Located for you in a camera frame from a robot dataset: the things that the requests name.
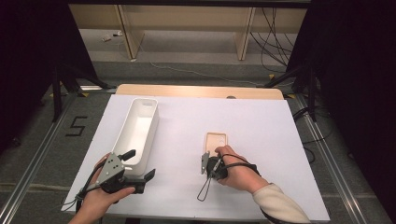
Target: human hand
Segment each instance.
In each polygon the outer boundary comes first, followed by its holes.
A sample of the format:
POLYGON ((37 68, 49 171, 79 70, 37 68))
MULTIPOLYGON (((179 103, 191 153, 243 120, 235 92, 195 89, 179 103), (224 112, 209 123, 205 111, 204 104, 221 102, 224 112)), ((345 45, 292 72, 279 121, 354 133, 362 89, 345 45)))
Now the human hand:
MULTIPOLYGON (((246 160, 244 157, 236 154, 233 149, 228 145, 224 147, 218 147, 215 151, 221 156, 226 154, 233 155, 223 157, 225 165, 233 164, 236 162, 245 162, 243 160, 246 160)), ((233 166, 227 168, 227 171, 228 176, 224 179, 218 180, 221 185, 226 185, 234 189, 246 190, 249 193, 254 193, 256 192, 256 190, 269 185, 269 183, 264 178, 257 175, 253 170, 246 166, 233 166)))
MULTIPOLYGON (((99 162, 95 164, 95 167, 102 161, 106 160, 109 153, 107 153, 99 162)), ((102 168, 98 169, 93 175, 91 183, 93 184, 98 178, 102 168)), ((111 204, 125 198, 132 194, 134 188, 121 189, 115 193, 108 194, 101 188, 91 190, 87 193, 84 198, 81 208, 78 210, 76 215, 72 218, 69 224, 75 223, 93 223, 95 220, 102 217, 107 211, 111 204)))

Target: black cable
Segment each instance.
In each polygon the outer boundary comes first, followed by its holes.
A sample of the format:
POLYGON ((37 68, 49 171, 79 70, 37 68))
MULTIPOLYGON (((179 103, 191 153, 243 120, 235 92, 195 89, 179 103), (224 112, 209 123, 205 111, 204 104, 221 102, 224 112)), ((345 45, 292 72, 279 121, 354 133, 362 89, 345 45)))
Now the black cable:
POLYGON ((286 55, 285 50, 283 50, 283 47, 282 47, 282 45, 280 44, 279 40, 277 39, 275 21, 276 21, 276 7, 273 8, 273 35, 274 35, 274 38, 275 38, 275 41, 276 41, 276 45, 279 46, 279 48, 277 49, 277 51, 279 52, 279 55, 280 55, 280 57, 282 58, 282 61, 285 62, 285 61, 283 60, 282 54, 280 53, 279 50, 282 49, 282 52, 283 52, 283 54, 285 55, 285 57, 286 57, 287 60, 289 60, 289 58, 288 58, 288 56, 286 55))
MULTIPOLYGON (((272 53, 271 53, 268 49, 264 48, 264 47, 262 46, 262 44, 260 44, 260 42, 256 39, 256 37, 254 37, 253 33, 250 33, 250 35, 253 37, 253 39, 256 41, 256 43, 257 43, 257 44, 260 46, 260 48, 262 49, 262 55, 263 55, 263 52, 266 51, 267 54, 268 54, 270 57, 272 57, 273 59, 277 60, 279 63, 282 63, 277 57, 272 56, 272 53)), ((276 70, 270 69, 270 68, 268 68, 267 66, 265 66, 263 62, 262 62, 262 67, 264 67, 266 70, 268 70, 268 71, 270 71, 270 72, 285 73, 285 72, 282 72, 282 71, 276 71, 276 70)))
POLYGON ((280 61, 273 53, 271 53, 271 51, 269 51, 268 49, 265 48, 265 43, 267 43, 264 40, 264 46, 256 39, 256 37, 253 35, 253 33, 250 33, 250 35, 253 37, 254 41, 256 41, 256 43, 259 45, 259 47, 262 49, 262 51, 265 51, 266 54, 268 54, 271 58, 273 58, 274 60, 276 60, 277 62, 281 63, 282 65, 286 66, 286 64, 282 61, 280 61))
POLYGON ((268 27, 270 28, 270 33, 267 36, 267 40, 270 34, 273 34, 275 41, 276 41, 276 46, 277 46, 277 51, 279 53, 279 56, 281 58, 281 60, 283 61, 283 63, 285 64, 285 66, 287 65, 286 62, 284 61, 283 57, 282 57, 282 53, 279 51, 280 49, 282 49, 283 54, 285 55, 286 59, 289 60, 288 56, 286 55, 285 51, 282 48, 282 45, 280 44, 279 40, 277 39, 276 36, 276 26, 275 26, 275 21, 276 21, 276 8, 273 7, 273 22, 272 25, 270 24, 270 22, 268 21, 267 15, 265 14, 264 8, 262 7, 262 14, 264 15, 265 20, 267 21, 268 27))
POLYGON ((100 162, 97 166, 95 166, 95 168, 93 168, 92 173, 90 174, 90 177, 88 177, 87 182, 85 183, 84 187, 81 189, 81 191, 76 195, 76 213, 78 212, 78 210, 81 208, 81 204, 82 201, 84 200, 85 196, 87 195, 87 193, 93 189, 90 189, 87 191, 88 186, 91 183, 91 180, 93 178, 93 176, 95 175, 95 173, 105 165, 107 160, 104 160, 102 162, 100 162))
POLYGON ((77 199, 73 200, 73 201, 70 202, 70 203, 64 203, 63 205, 69 205, 69 204, 71 204, 71 205, 68 206, 66 209, 62 210, 62 212, 65 212, 65 211, 69 210, 71 207, 73 207, 73 205, 76 204, 76 202, 77 202, 77 199))
POLYGON ((304 144, 309 144, 309 143, 318 142, 318 141, 322 141, 322 140, 326 139, 327 137, 329 137, 331 134, 332 134, 332 128, 330 129, 330 131, 329 131, 324 137, 321 137, 321 138, 319 138, 319 139, 312 140, 312 141, 303 142, 303 145, 304 145, 304 144))
POLYGON ((300 109, 300 110, 298 110, 297 112, 295 112, 295 113, 293 114, 294 122, 297 121, 297 119, 300 119, 300 118, 303 116, 303 114, 304 114, 306 111, 308 111, 308 109, 309 109, 309 107, 304 107, 303 109, 300 109))
MULTIPOLYGON (((261 35, 260 33, 257 33, 257 35, 260 37, 260 39, 261 39, 262 41, 265 42, 264 38, 262 38, 262 35, 261 35)), ((273 44, 271 44, 271 43, 268 43, 268 42, 267 42, 266 44, 269 45, 269 46, 271 46, 271 47, 273 47, 273 48, 280 49, 279 46, 275 46, 275 45, 273 45, 273 44)), ((291 53, 291 50, 289 50, 289 49, 283 49, 283 50, 285 50, 285 51, 291 53)))
POLYGON ((309 162, 309 164, 312 164, 317 158, 315 157, 315 153, 311 150, 311 149, 309 149, 309 148, 307 148, 307 147, 304 147, 304 150, 305 150, 305 153, 306 152, 308 152, 309 154, 311 154, 311 156, 312 156, 312 160, 309 160, 308 159, 308 162, 309 162))
POLYGON ((284 35, 285 35, 286 39, 288 39, 288 41, 289 41, 289 43, 291 44, 291 46, 294 47, 294 45, 291 43, 289 37, 288 37, 286 34, 284 34, 284 35))

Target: aluminum rail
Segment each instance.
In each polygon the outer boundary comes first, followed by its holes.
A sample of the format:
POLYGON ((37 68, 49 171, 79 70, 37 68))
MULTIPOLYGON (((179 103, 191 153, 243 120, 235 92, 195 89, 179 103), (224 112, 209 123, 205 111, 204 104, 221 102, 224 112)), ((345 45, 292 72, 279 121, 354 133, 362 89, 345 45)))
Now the aluminum rail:
POLYGON ((44 140, 41 142, 40 147, 33 156, 28 167, 26 168, 20 182, 17 184, 11 195, 8 197, 7 202, 2 207, 0 214, 0 223, 8 224, 11 222, 12 218, 14 218, 15 213, 17 212, 21 201, 26 194, 26 191, 29 189, 29 186, 34 180, 35 175, 37 174, 41 164, 43 163, 43 160, 46 158, 53 139, 55 138, 57 132, 59 131, 60 127, 64 122, 64 115, 76 98, 76 93, 69 93, 66 96, 64 100, 63 112, 60 114, 57 121, 52 122, 51 126, 49 127, 49 131, 47 132, 44 140))
MULTIPOLYGON (((306 108, 306 102, 304 97, 301 94, 296 94, 297 102, 299 107, 306 108)), ((346 206, 346 210, 348 211, 350 218, 352 219, 353 223, 355 224, 362 224, 368 223, 366 218, 364 217, 363 212, 361 211, 361 207, 359 206, 358 201, 356 200, 355 196, 352 193, 349 185, 347 184, 343 173, 341 172, 340 168, 335 161, 332 152, 330 151, 328 145, 326 144, 326 140, 323 139, 323 134, 321 133, 318 125, 314 122, 310 116, 304 116, 305 122, 308 125, 309 131, 312 133, 314 139, 319 140, 317 141, 317 146, 319 152, 326 163, 326 166, 329 170, 329 173, 332 177, 332 182, 338 189, 338 193, 341 196, 341 199, 346 206)))

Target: white sleeve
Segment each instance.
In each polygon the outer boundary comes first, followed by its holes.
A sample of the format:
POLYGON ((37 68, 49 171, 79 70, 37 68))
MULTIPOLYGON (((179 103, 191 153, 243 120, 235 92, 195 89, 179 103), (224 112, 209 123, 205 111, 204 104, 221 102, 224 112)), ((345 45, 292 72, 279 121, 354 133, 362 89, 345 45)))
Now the white sleeve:
POLYGON ((253 200, 265 214, 276 220, 290 223, 310 223, 303 209, 275 184, 270 184, 254 192, 253 200))

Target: white plastic container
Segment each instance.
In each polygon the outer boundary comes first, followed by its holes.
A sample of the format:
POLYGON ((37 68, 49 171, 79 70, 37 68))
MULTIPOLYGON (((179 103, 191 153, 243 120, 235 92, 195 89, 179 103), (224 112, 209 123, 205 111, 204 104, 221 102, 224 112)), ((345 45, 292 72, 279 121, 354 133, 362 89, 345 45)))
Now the white plastic container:
POLYGON ((122 155, 132 149, 136 150, 134 157, 122 162, 125 166, 125 175, 145 173, 159 119, 158 102, 155 99, 136 98, 132 101, 113 148, 116 155, 122 155))

